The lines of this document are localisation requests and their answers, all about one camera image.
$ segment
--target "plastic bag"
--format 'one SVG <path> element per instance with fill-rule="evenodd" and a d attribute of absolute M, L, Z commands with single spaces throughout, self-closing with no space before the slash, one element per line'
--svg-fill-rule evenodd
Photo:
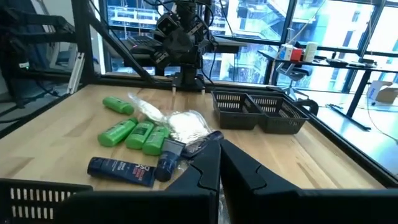
<path fill-rule="evenodd" d="M 170 136 L 176 141 L 191 144 L 198 139 L 204 138 L 212 132 L 203 116 L 194 110 L 186 112 L 174 112 L 165 116 L 152 104 L 140 99 L 133 93 L 128 94 L 132 105 L 141 113 L 146 115 L 156 124 L 162 124 L 170 129 Z"/>
<path fill-rule="evenodd" d="M 174 112 L 166 118 L 166 123 L 172 139 L 185 144 L 193 143 L 212 132 L 203 116 L 194 110 Z"/>
<path fill-rule="evenodd" d="M 165 123 L 166 117 L 154 105 L 138 98 L 138 96 L 133 93 L 129 93 L 129 97 L 132 101 L 132 105 L 141 113 L 145 114 L 149 119 L 153 120 L 157 124 Z"/>

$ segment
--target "green bottle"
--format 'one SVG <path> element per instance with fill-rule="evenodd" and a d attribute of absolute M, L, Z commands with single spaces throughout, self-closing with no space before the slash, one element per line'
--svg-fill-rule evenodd
<path fill-rule="evenodd" d="M 126 138 L 129 133 L 137 125 L 138 120 L 136 118 L 130 118 L 125 121 L 121 121 L 114 125 L 112 128 L 104 131 L 98 135 L 98 142 L 105 147 L 113 147 Z"/>
<path fill-rule="evenodd" d="M 170 130 L 163 126 L 156 127 L 142 146 L 142 152 L 146 155 L 159 156 L 165 138 L 170 135 Z"/>
<path fill-rule="evenodd" d="M 154 126 L 153 123 L 148 121 L 137 124 L 125 140 L 126 147 L 129 149 L 141 149 Z"/>
<path fill-rule="evenodd" d="M 127 115 L 132 115 L 134 113 L 134 108 L 128 102 L 120 100 L 114 96 L 105 97 L 102 100 L 102 104 L 118 113 Z"/>

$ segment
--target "black plastic basket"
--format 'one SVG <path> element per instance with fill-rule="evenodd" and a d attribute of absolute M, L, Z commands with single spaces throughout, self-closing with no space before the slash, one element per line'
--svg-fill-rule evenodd
<path fill-rule="evenodd" d="M 89 185 L 0 179 L 0 223 L 52 223 L 62 201 Z"/>
<path fill-rule="evenodd" d="M 296 134 L 308 116 L 283 97 L 251 95 L 263 112 L 259 126 L 265 133 Z"/>
<path fill-rule="evenodd" d="M 212 91 L 213 108 L 221 129 L 252 130 L 261 111 L 245 93 Z"/>

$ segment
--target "navy blue tube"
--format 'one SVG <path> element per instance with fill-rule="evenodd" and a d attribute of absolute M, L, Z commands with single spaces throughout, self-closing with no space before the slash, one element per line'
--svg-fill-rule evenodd
<path fill-rule="evenodd" d="M 153 187 L 154 171 L 155 167 L 100 157 L 91 158 L 87 168 L 87 174 L 93 177 L 110 178 L 146 187 Z"/>

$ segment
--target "wooden tabletop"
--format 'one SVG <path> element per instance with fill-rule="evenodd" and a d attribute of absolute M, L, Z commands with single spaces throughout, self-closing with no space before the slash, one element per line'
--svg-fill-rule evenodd
<path fill-rule="evenodd" d="M 0 177 L 89 184 L 95 190 L 165 189 L 182 169 L 167 183 L 156 181 L 152 189 L 86 173 L 94 156 L 156 166 L 157 157 L 127 149 L 123 143 L 106 148 L 97 142 L 99 133 L 127 118 L 104 108 L 102 99 L 117 96 L 129 100 L 129 92 L 165 113 L 197 110 L 218 129 L 210 94 L 177 92 L 173 97 L 166 90 L 89 85 L 0 140 Z M 144 118 L 137 113 L 134 116 Z M 309 123 L 296 135 L 264 134 L 258 127 L 252 131 L 221 131 L 226 139 L 301 188 L 382 188 Z"/>

